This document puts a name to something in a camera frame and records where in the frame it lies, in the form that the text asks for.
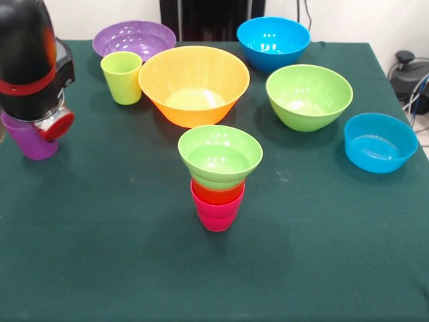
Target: red cup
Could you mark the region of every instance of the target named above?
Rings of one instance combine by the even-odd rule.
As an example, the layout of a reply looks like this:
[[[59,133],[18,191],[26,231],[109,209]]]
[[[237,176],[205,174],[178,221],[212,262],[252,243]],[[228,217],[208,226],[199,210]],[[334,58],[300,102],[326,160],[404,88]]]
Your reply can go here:
[[[225,205],[237,199],[244,189],[244,181],[240,182],[237,186],[233,186],[226,190],[213,190],[202,186],[197,181],[192,180],[192,188],[195,195],[203,202],[211,205]]]
[[[243,195],[245,192],[245,185],[243,185],[243,190],[241,194],[234,201],[227,203],[226,205],[211,205],[200,200],[196,195],[195,191],[192,188],[192,183],[190,185],[190,190],[192,193],[192,198],[194,199],[196,212],[202,225],[210,231],[219,233],[225,231],[233,224],[241,201],[243,200]]]

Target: plastic bowl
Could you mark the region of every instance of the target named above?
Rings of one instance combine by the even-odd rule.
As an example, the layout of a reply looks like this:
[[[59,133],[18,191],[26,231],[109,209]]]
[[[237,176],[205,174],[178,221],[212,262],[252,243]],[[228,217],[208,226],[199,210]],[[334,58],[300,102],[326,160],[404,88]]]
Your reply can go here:
[[[101,30],[93,40],[94,51],[105,57],[112,52],[128,51],[143,61],[173,48],[176,35],[167,26],[151,21],[124,21]]]
[[[327,126],[353,100],[353,89],[344,77],[314,65],[283,67],[268,77],[266,89],[275,114],[303,132]]]
[[[216,233],[230,228],[239,212],[245,190],[246,186],[244,184],[240,195],[230,203],[225,205],[211,205],[198,198],[191,184],[190,191],[192,194],[192,199],[194,200],[196,212],[202,225],[207,230]]]
[[[237,186],[262,160],[262,147],[254,137],[224,125],[189,129],[178,149],[192,178],[214,190]]]
[[[214,190],[202,186],[195,180],[192,180],[192,188],[194,189],[195,195],[205,203],[211,205],[225,205],[233,202],[243,191],[244,181],[240,182],[237,186],[234,186],[226,190]]]
[[[354,116],[348,120],[344,133],[346,155],[353,164],[369,172],[393,172],[418,148],[413,129],[385,114]]]
[[[216,124],[249,86],[246,65],[224,50],[184,46],[166,50],[141,68],[141,90],[172,123]]]
[[[247,59],[263,72],[295,63],[310,43],[303,25],[280,17],[248,20],[240,25],[237,37]]]

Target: red band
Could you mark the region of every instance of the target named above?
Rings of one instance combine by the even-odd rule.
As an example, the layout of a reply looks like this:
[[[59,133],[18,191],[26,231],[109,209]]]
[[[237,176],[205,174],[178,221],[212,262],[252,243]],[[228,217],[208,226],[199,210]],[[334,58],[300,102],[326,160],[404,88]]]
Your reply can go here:
[[[28,96],[40,92],[54,80],[55,71],[56,67],[54,66],[44,78],[25,85],[13,85],[0,80],[0,93],[9,96]]]

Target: cup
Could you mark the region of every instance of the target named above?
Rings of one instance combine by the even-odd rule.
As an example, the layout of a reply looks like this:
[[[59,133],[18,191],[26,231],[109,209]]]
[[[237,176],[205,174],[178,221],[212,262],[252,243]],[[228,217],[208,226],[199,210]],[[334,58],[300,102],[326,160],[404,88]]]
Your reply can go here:
[[[31,123],[18,121],[6,113],[1,114],[1,122],[27,158],[40,161],[58,151],[58,142],[43,140]]]
[[[233,224],[241,201],[243,200],[245,192],[245,184],[243,185],[243,191],[241,194],[231,203],[225,205],[211,205],[205,203],[195,195],[195,191],[192,188],[192,183],[190,185],[190,191],[192,193],[192,198],[194,199],[196,212],[202,225],[210,231],[219,233],[225,231]]]
[[[138,82],[143,60],[133,52],[114,52],[101,60],[101,69],[113,100],[120,105],[131,105],[141,98]]]
[[[241,192],[244,189],[244,181],[229,189],[214,190],[206,188],[198,183],[198,181],[192,180],[192,188],[194,189],[195,195],[201,201],[210,203],[211,205],[225,205],[227,203],[232,203],[241,195]]]

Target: green bowl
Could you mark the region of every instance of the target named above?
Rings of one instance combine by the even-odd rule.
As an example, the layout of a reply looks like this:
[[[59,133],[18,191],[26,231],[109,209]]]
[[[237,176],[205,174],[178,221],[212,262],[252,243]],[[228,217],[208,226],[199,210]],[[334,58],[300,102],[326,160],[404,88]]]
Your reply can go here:
[[[192,178],[215,190],[238,185],[262,160],[262,147],[253,136],[224,125],[189,129],[178,149]]]
[[[266,89],[275,114],[291,129],[311,132],[333,122],[350,105],[353,89],[340,74],[315,65],[273,72]]]

